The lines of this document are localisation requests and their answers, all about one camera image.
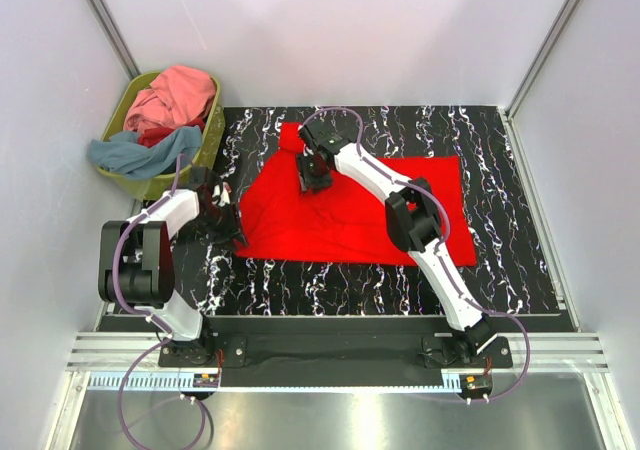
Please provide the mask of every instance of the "blue-gray cloth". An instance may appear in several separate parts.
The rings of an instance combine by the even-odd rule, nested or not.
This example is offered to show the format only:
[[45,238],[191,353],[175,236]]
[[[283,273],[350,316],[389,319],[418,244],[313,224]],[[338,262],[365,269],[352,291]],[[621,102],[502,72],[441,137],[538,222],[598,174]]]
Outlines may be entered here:
[[146,180],[165,171],[173,173],[178,155],[184,153],[193,160],[202,145],[198,126],[177,128],[150,148],[136,143],[138,136],[136,132],[120,132],[108,142],[92,140],[87,154],[89,160],[111,173],[131,180]]

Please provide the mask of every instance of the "laundry basket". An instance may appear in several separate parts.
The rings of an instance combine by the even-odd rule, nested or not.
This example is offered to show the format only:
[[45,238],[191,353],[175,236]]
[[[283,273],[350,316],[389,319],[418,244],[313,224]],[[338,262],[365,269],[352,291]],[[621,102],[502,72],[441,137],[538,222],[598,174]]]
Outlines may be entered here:
[[[111,121],[107,126],[104,134],[102,135],[102,141],[109,141],[109,138],[116,133],[122,131],[124,127],[124,120],[127,116],[127,112],[133,101],[136,99],[138,92],[149,87],[149,84],[160,74],[160,72],[149,72],[134,78],[124,96],[118,104]],[[213,99],[211,105],[211,111],[207,117],[207,123],[202,132],[202,146],[198,153],[196,153],[193,163],[198,166],[211,168],[213,162],[216,159],[218,153],[218,147],[222,140],[222,133],[224,132],[224,114],[222,113],[222,107],[218,105],[218,97],[220,96],[220,84],[218,81],[211,77],[216,87],[216,96]],[[173,183],[175,173],[164,173],[148,180],[129,180],[123,175],[108,172],[107,170],[97,167],[105,177],[112,179],[120,187],[122,187],[129,195],[136,200],[158,200],[162,196],[162,192],[168,189]],[[180,183],[185,183],[189,179],[189,173],[191,172],[191,165],[187,165],[180,170]]]

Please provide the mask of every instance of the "dark red cloth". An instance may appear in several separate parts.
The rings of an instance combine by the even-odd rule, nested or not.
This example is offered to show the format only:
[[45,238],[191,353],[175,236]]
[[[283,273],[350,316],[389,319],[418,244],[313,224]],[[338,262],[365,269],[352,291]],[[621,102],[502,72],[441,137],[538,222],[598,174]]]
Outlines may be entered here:
[[[196,118],[195,120],[184,124],[183,127],[195,127],[196,125],[200,127],[201,132],[204,131],[204,120],[201,118]],[[138,137],[138,144],[151,148],[157,143],[160,143],[166,136],[170,135],[175,130],[175,128],[169,127],[149,128],[145,130],[144,133],[140,134]]]
[[[240,200],[249,246],[242,257],[308,262],[415,265],[389,240],[384,205],[355,181],[333,172],[333,185],[302,194],[295,155],[303,142],[297,123],[284,123],[280,149]],[[451,220],[447,248],[458,266],[476,264],[462,208],[458,157],[382,158],[403,175],[424,177]]]

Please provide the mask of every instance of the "pink cloth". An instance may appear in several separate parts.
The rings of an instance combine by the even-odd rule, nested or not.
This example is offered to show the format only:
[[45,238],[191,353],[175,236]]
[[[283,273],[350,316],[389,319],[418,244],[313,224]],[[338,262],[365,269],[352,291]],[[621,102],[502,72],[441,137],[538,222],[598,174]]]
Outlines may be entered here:
[[211,110],[216,87],[205,72],[174,65],[140,90],[124,120],[124,129],[144,134],[157,127],[178,128]]

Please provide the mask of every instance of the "floor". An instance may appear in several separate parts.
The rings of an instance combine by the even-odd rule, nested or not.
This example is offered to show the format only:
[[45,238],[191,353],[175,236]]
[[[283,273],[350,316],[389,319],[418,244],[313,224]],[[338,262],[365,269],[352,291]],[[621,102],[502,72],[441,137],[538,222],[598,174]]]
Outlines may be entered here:
[[[496,376],[497,385],[498,377],[502,385],[511,384],[509,377]],[[133,423],[173,396],[128,392],[125,417]],[[429,401],[433,398],[447,400]],[[207,427],[195,447],[201,449],[605,448],[579,375],[530,375],[509,398],[473,407],[457,396],[397,394],[220,393],[205,403],[215,433],[211,440]],[[183,448],[200,421],[196,409],[174,402],[135,425],[132,433],[154,450]],[[119,431],[116,392],[87,393],[71,448],[131,448]]]
[[[280,125],[315,108],[227,108],[214,170],[239,199],[277,150]],[[355,107],[363,145],[382,157],[455,156],[465,214],[478,256],[461,268],[485,307],[517,313],[558,311],[551,279],[495,107]],[[353,117],[335,114],[334,125]],[[416,267],[256,260],[220,251],[198,231],[173,249],[178,290],[212,315],[432,315],[441,313]]]

